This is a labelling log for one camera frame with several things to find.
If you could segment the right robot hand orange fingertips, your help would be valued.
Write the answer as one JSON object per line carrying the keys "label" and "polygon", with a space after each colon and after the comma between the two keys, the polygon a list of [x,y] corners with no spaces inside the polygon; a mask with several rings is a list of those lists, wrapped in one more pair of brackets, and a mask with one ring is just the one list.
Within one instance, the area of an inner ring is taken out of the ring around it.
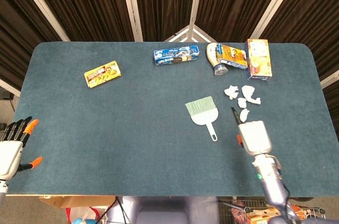
{"label": "right robot hand orange fingertips", "polygon": [[251,156],[268,154],[272,150],[270,137],[263,121],[242,122],[238,112],[232,107],[243,147]]}

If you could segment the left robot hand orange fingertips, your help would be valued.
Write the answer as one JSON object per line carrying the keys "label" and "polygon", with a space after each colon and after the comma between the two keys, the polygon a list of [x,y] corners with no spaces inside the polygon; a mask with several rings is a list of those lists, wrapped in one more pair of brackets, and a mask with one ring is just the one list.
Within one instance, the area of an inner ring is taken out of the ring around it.
{"label": "left robot hand orange fingertips", "polygon": [[34,169],[42,162],[43,158],[39,156],[30,163],[21,164],[23,149],[38,123],[38,119],[27,117],[4,129],[1,136],[1,181],[9,181],[17,172]]}

